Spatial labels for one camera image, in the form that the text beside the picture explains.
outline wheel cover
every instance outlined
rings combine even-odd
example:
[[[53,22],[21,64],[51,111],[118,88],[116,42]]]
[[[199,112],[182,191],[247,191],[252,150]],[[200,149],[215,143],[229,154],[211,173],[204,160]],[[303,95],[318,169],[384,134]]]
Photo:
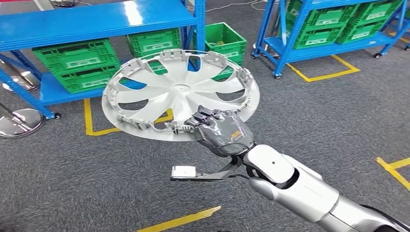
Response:
[[[190,58],[200,60],[197,72],[188,71]],[[159,61],[168,73],[155,74],[148,65],[153,60]],[[233,69],[228,79],[223,82],[212,80],[228,66]],[[146,86],[132,89],[120,83],[124,78]],[[243,95],[231,101],[223,101],[217,95],[238,91],[243,91]],[[103,92],[102,109],[114,126],[129,134],[155,140],[192,141],[202,137],[195,128],[184,125],[184,122],[199,106],[233,110],[243,121],[247,121],[255,112],[259,99],[259,88],[250,72],[224,55],[174,49],[123,64]],[[137,110],[120,106],[146,100],[146,105]],[[168,109],[172,109],[173,120],[165,122],[164,128],[156,128],[155,121]]]

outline yellow tape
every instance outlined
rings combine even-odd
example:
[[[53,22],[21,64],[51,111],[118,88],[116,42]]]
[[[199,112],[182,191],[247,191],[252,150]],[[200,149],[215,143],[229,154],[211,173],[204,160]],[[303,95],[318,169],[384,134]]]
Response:
[[[118,128],[111,128],[111,129],[99,130],[99,131],[93,130],[94,126],[92,125],[92,112],[91,112],[91,104],[90,104],[89,98],[84,99],[84,118],[85,118],[85,125],[86,125],[86,135],[100,136],[100,135],[105,135],[105,134],[121,131]]]
[[[410,158],[405,158],[394,163],[390,163],[389,165],[393,169],[402,168],[404,166],[410,165]]]
[[[332,55],[332,57],[335,58],[340,63],[342,63],[343,65],[345,65],[346,67],[348,67],[349,70],[341,71],[341,72],[338,72],[338,73],[332,73],[332,74],[328,74],[328,75],[323,75],[323,76],[307,77],[300,70],[295,68],[293,65],[291,65],[289,63],[287,63],[286,65],[289,66],[289,68],[291,68],[296,74],[298,74],[300,77],[302,77],[306,82],[321,81],[321,80],[334,78],[334,77],[338,77],[338,76],[343,76],[343,75],[347,75],[347,74],[350,74],[350,73],[360,71],[360,69],[358,69],[358,68],[354,67],[353,65],[349,64],[348,62],[346,62],[342,58],[340,58],[336,55]]]
[[[377,163],[379,163],[386,171],[390,172],[390,174],[396,178],[408,191],[410,191],[410,183],[398,173],[390,164],[387,164],[382,158],[376,158]]]
[[[160,123],[160,122],[170,121],[174,119],[172,109],[168,109],[166,113],[167,113],[167,116],[158,118],[157,120],[154,121],[154,123]],[[101,135],[121,131],[118,128],[110,128],[110,129],[98,130],[98,131],[93,130],[94,126],[92,124],[92,111],[91,111],[91,103],[90,103],[89,98],[84,99],[84,118],[85,118],[85,126],[86,126],[86,135],[101,136]]]
[[[210,216],[212,216],[213,213],[220,210],[220,207],[221,206],[211,208],[211,209],[207,209],[207,210],[198,212],[196,214],[191,214],[191,215],[187,215],[185,217],[180,217],[180,218],[177,218],[177,219],[174,219],[174,220],[163,222],[161,224],[150,226],[150,227],[147,227],[145,229],[138,230],[138,231],[135,231],[135,232],[161,232],[161,231],[164,231],[164,230],[168,230],[170,228],[178,227],[178,226],[188,224],[188,223],[193,222],[193,221],[197,221],[197,220],[201,220],[201,219],[206,218],[206,217],[210,217]]]
[[[389,35],[391,35],[391,36],[396,36],[396,32],[390,32]],[[403,42],[405,42],[405,43],[407,43],[407,44],[410,43],[410,41],[409,41],[409,40],[406,40],[405,38],[400,38],[400,40],[403,41]]]

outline blue shelving unit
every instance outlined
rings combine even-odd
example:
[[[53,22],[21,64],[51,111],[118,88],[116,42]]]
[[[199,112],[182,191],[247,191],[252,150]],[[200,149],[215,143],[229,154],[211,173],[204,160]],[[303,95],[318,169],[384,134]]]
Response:
[[[269,25],[269,19],[271,18],[272,9],[274,7],[275,0],[268,0],[266,10],[262,18],[262,23],[259,29],[258,40],[255,44],[255,49],[252,52],[252,57],[256,58],[260,56],[260,53],[264,54],[271,62],[276,66],[273,71],[275,78],[282,76],[282,70],[286,63],[296,62],[306,59],[319,58],[329,56],[338,53],[350,52],[354,50],[365,49],[368,47],[384,45],[384,48],[379,54],[375,54],[375,57],[387,54],[387,51],[400,39],[406,31],[410,28],[409,20],[404,19],[404,14],[408,0],[402,0],[402,7],[397,11],[398,13],[398,27],[395,36],[389,36],[383,32],[378,32],[374,37],[360,40],[347,44],[330,44],[319,47],[305,48],[293,50],[293,44],[302,28],[304,21],[311,10],[323,9],[329,7],[337,7],[351,4],[358,4],[364,2],[371,2],[377,0],[302,0],[302,6],[299,10],[299,15],[293,26],[290,36],[286,36],[286,0],[279,0],[279,27],[282,33],[278,36],[266,37],[266,30]],[[265,45],[275,50],[278,56],[273,57],[267,51],[265,51]]]
[[[134,0],[51,11],[0,16],[0,51],[10,51],[18,61],[0,59],[31,71],[41,81],[36,98],[0,70],[0,81],[47,119],[55,118],[46,106],[102,95],[103,88],[69,94],[50,73],[40,73],[19,49],[108,38],[139,32],[182,28],[183,44],[189,44],[193,30],[197,50],[205,50],[205,0],[195,1],[195,12],[186,9],[185,0]],[[133,88],[144,85],[134,83]]]

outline stacked crates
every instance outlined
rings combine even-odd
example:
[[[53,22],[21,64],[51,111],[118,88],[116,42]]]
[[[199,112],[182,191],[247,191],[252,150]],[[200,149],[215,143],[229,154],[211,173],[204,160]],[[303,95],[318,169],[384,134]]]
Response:
[[[402,0],[384,0],[360,4],[337,43],[347,44],[374,36],[401,3]]]
[[[179,28],[157,30],[127,35],[128,46],[134,57],[140,58],[166,49],[181,48],[181,37]],[[159,62],[150,62],[149,66],[157,75],[166,73],[165,67]]]
[[[302,2],[300,0],[291,0],[288,5],[286,13],[287,36],[292,31],[301,6]],[[310,11],[293,45],[293,49],[333,44],[358,7],[358,4],[354,4]]]
[[[109,39],[36,47],[34,54],[69,93],[105,87],[119,69]]]
[[[193,36],[193,43],[196,43],[196,34]],[[245,55],[247,40],[233,30],[226,23],[215,23],[205,26],[205,49],[224,54],[230,61],[242,66]],[[228,78],[233,73],[233,69],[228,67],[213,80]]]

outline robot forearm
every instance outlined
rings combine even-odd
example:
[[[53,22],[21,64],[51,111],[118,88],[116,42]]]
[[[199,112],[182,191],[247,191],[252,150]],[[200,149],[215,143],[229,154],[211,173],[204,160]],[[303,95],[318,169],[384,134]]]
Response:
[[[382,226],[395,229],[391,231],[407,231],[379,213],[340,196],[318,173],[270,146],[255,146],[245,155],[244,163],[265,177],[249,180],[255,191],[328,232],[374,232]]]

